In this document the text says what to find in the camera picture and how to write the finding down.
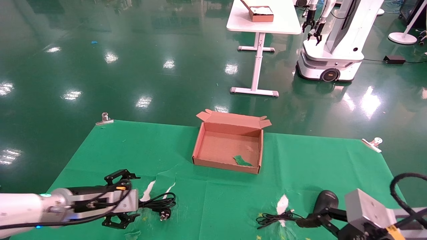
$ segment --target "box flap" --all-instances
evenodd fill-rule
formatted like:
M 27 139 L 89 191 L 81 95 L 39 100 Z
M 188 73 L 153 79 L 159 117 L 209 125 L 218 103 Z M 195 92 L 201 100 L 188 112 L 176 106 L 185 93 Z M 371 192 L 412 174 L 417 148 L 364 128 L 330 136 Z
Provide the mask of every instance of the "box flap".
M 254 117 L 240 114 L 223 113 L 211 111 L 200 112 L 196 116 L 206 123 L 229 124 L 235 126 L 244 126 L 254 129 L 263 129 L 271 125 L 270 120 L 266 120 L 267 116 Z
M 250 10 L 251 7 L 269 7 L 264 0 L 240 0 L 245 7 Z

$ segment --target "black adapter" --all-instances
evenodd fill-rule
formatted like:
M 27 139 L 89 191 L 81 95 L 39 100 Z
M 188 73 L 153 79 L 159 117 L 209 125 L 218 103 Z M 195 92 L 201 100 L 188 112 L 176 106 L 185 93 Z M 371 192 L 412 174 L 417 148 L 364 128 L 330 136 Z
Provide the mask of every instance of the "black adapter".
M 383 59 L 387 64 L 404 64 L 406 59 L 401 55 L 386 55 Z

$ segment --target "cardboard box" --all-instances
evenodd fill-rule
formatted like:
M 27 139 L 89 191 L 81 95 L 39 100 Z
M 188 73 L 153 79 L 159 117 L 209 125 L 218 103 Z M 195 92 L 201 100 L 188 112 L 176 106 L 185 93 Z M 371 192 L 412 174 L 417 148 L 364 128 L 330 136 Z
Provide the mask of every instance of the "cardboard box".
M 245 7 L 249 10 L 249 16 L 251 17 L 252 22 L 272 22 L 274 19 L 274 14 L 271 15 L 259 15 L 255 14 L 251 8 L 260 8 L 265 7 L 269 8 L 269 6 L 260 6 L 259 2 L 254 0 L 241 0 Z
M 263 157 L 263 128 L 267 117 L 253 117 L 211 111 L 197 114 L 202 126 L 193 152 L 195 165 L 258 174 Z M 234 157 L 252 166 L 239 165 Z

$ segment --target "green floor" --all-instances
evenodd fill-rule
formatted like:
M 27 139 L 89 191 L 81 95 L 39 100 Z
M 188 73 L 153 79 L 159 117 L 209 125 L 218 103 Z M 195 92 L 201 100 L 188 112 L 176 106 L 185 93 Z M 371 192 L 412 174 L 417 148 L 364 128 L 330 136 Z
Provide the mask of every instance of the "green floor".
M 364 62 L 350 85 L 312 82 L 295 74 L 305 37 L 267 35 L 276 53 L 264 54 L 260 88 L 280 97 L 231 95 L 250 86 L 254 52 L 237 46 L 254 34 L 226 30 L 230 8 L 231 0 L 2 0 L 0 191 L 46 191 L 104 111 L 199 126 L 195 115 L 209 108 L 266 115 L 267 132 L 381 137 L 394 174 L 427 173 L 427 64 Z M 378 17 L 365 57 L 425 60 L 426 47 L 387 40 L 404 28 L 397 15 Z M 417 197 L 425 187 L 401 185 L 413 205 L 427 204 Z

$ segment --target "green cloth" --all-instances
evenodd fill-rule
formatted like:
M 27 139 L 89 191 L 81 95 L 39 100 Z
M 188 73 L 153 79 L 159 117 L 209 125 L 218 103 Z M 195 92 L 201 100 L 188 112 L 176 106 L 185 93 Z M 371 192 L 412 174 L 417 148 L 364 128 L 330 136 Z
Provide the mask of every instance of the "green cloth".
M 240 166 L 249 166 L 249 167 L 253 167 L 252 164 L 246 162 L 245 160 L 243 160 L 242 156 L 237 155 L 233 157 L 236 160 L 236 163 Z
M 337 194 L 341 209 L 345 209 L 344 195 L 356 188 L 386 207 L 397 207 L 389 194 L 392 174 L 382 155 L 360 140 L 265 133 L 262 166 L 255 175 L 194 166 L 196 127 L 117 120 L 102 127 L 94 127 L 49 192 L 105 184 L 104 176 L 126 168 L 141 177 L 132 181 L 141 196 L 153 180 L 151 197 L 175 182 L 171 191 L 177 195 L 177 205 L 171 218 L 161 222 L 157 213 L 141 209 L 141 216 L 126 230 L 103 227 L 97 220 L 34 229 L 12 240 L 256 240 L 257 236 L 328 240 L 334 237 L 324 228 L 299 228 L 293 222 L 285 228 L 275 223 L 257 230 L 255 218 L 263 212 L 276 213 L 283 194 L 289 198 L 289 208 L 306 216 L 324 189 Z

